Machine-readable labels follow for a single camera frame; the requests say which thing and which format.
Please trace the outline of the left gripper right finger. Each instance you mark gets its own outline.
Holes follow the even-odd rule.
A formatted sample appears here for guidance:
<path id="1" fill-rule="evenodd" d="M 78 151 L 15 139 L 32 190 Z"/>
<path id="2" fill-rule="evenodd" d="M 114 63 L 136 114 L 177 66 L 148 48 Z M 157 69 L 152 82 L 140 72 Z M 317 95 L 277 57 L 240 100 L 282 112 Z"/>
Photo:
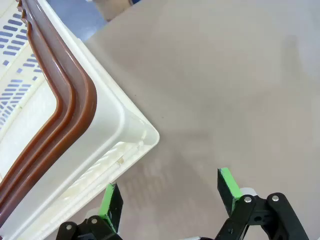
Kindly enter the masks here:
<path id="1" fill-rule="evenodd" d="M 245 194 L 227 167 L 217 170 L 217 189 L 228 214 L 217 240 L 243 240 L 250 226 L 260 226 L 270 240 L 308 239 L 283 193 L 272 193 L 266 199 Z"/>

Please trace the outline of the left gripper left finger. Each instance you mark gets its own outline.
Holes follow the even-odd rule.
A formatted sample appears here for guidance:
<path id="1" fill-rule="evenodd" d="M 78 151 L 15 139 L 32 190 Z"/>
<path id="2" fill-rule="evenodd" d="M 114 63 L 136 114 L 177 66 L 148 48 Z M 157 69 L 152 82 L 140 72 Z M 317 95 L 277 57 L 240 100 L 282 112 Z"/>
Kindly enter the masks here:
<path id="1" fill-rule="evenodd" d="M 118 234 L 123 199 L 116 183 L 108 184 L 98 214 L 80 224 L 63 222 L 57 232 L 57 240 L 120 240 Z"/>

